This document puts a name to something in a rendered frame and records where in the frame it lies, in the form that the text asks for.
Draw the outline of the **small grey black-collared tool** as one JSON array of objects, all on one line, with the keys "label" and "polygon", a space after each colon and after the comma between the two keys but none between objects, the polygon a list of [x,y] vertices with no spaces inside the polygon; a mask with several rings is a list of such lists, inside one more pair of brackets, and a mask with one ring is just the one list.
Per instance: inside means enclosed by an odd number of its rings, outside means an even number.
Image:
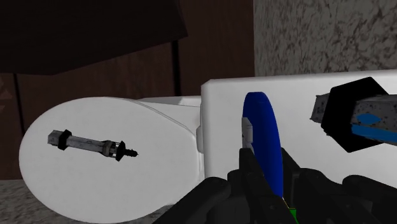
[{"label": "small grey black-collared tool", "polygon": [[59,131],[53,130],[48,135],[48,144],[56,146],[60,150],[66,148],[76,148],[80,150],[92,151],[100,153],[105,157],[114,158],[116,161],[120,161],[124,156],[136,157],[138,152],[133,149],[127,149],[123,141],[114,142],[110,140],[97,141],[93,139],[87,139],[84,137],[78,137],[72,135],[69,130]]}]

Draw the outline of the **blue disc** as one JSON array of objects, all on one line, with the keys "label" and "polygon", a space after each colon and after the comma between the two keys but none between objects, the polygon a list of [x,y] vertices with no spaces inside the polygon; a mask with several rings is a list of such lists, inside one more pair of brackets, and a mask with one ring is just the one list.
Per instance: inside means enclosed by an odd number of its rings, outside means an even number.
[{"label": "blue disc", "polygon": [[273,193],[283,196],[283,166],[279,131],[270,100],[263,92],[245,96],[242,116],[252,126],[249,141],[253,153]]}]

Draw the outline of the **dark brown vanity cabinet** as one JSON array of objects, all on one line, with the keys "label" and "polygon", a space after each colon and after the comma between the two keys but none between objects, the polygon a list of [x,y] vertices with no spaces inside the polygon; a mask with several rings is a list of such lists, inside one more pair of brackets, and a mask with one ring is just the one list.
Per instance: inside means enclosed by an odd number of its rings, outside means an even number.
[{"label": "dark brown vanity cabinet", "polygon": [[61,102],[253,75],[253,0],[0,0],[0,179],[21,177],[24,132]]}]

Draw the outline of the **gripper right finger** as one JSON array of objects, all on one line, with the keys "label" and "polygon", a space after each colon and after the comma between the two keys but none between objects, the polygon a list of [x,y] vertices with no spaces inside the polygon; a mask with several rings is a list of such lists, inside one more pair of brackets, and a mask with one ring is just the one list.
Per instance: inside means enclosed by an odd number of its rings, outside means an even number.
[{"label": "gripper right finger", "polygon": [[397,188],[360,175],[338,184],[281,151],[283,196],[299,224],[397,224]]}]

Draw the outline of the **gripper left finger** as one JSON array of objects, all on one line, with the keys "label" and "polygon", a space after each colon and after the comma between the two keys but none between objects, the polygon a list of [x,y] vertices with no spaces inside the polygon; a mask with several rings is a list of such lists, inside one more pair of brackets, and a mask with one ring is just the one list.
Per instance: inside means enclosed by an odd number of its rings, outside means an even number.
[{"label": "gripper left finger", "polygon": [[[249,224],[298,224],[282,198],[273,193],[249,148],[239,150],[240,178],[249,208]],[[154,224],[207,224],[207,213],[230,202],[233,184],[217,177],[203,180],[159,217]]]}]

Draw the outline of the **white toilet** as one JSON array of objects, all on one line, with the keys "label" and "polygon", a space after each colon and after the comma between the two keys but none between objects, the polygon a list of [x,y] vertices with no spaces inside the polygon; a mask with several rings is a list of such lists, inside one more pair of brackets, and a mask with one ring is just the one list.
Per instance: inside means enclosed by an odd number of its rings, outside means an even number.
[{"label": "white toilet", "polygon": [[[317,95],[366,72],[210,80],[200,97],[135,101],[88,97],[37,118],[20,145],[19,164],[32,194],[78,221],[119,223],[176,203],[205,177],[238,167],[242,109],[249,92],[269,98],[281,146],[301,167],[335,182],[359,174],[397,187],[397,146],[344,151],[310,119]],[[119,162],[97,152],[47,143],[53,130],[97,141],[123,141],[136,157]]]}]

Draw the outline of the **grey tool with blue marks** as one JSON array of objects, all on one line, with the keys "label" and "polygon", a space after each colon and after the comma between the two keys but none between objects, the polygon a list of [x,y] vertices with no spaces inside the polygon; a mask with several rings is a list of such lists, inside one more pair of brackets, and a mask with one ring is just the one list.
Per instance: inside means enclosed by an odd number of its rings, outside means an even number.
[{"label": "grey tool with blue marks", "polygon": [[397,94],[372,77],[317,95],[310,119],[348,153],[383,143],[397,146]]}]

